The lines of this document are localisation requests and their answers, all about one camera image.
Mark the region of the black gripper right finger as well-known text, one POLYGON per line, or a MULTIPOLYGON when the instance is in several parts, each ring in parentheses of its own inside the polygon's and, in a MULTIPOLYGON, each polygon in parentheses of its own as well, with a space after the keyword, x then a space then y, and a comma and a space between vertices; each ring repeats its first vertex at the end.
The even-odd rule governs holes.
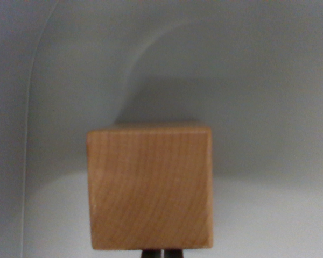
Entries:
POLYGON ((164 258, 184 258, 182 249, 165 249, 164 258))

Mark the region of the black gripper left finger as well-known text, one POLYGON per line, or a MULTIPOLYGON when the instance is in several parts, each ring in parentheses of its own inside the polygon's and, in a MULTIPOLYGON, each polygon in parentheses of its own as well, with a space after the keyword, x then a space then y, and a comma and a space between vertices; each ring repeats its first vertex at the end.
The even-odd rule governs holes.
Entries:
POLYGON ((162 250, 142 250, 141 258, 161 258, 162 250))

